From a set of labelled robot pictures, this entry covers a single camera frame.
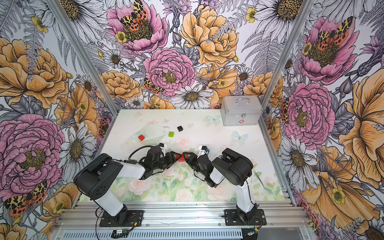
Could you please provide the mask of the long red lego brick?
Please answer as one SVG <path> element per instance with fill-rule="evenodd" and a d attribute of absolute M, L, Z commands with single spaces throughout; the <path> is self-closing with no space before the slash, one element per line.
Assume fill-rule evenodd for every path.
<path fill-rule="evenodd" d="M 178 162 L 185 162 L 185 158 L 183 155 L 175 155 L 175 158 Z"/>

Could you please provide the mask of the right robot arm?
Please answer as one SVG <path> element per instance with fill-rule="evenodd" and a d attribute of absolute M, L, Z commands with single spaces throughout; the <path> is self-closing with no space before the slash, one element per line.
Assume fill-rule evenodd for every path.
<path fill-rule="evenodd" d="M 242 225 L 253 225 L 257 218 L 258 206 L 253 202 L 249 180 L 254 168 L 253 163 L 245 156 L 226 148 L 213 161 L 209 159 L 209 150 L 202 146 L 199 154 L 184 152 L 183 158 L 194 170 L 196 178 L 207 183 L 211 188 L 217 188 L 223 180 L 235 186 L 237 205 L 236 217 L 229 219 Z"/>

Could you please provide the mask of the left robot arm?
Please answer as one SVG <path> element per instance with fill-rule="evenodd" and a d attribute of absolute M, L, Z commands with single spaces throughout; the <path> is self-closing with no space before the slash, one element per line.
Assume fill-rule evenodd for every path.
<path fill-rule="evenodd" d="M 113 159 L 100 154 L 74 178 L 80 192 L 94 201 L 103 211 L 107 224 L 124 226 L 133 214 L 112 192 L 111 186 L 117 178 L 146 180 L 172 167 L 183 155 L 167 152 L 166 145 L 142 146 L 134 150 L 127 160 Z"/>

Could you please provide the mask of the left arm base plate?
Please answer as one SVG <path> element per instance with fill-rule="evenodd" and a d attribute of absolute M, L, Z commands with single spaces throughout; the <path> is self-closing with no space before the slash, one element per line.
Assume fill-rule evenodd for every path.
<path fill-rule="evenodd" d="M 140 227 L 144 211 L 142 210 L 123 210 L 116 216 L 111 216 L 104 212 L 99 223 L 100 227 Z"/>

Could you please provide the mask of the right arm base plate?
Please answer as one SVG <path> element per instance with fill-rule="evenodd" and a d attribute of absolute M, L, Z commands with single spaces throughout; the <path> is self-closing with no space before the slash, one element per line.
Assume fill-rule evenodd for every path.
<path fill-rule="evenodd" d="M 265 213 L 262 209 L 255 209 L 248 213 L 243 213 L 237 209 L 224 210 L 222 218 L 225 219 L 226 226 L 256 226 L 267 225 Z"/>

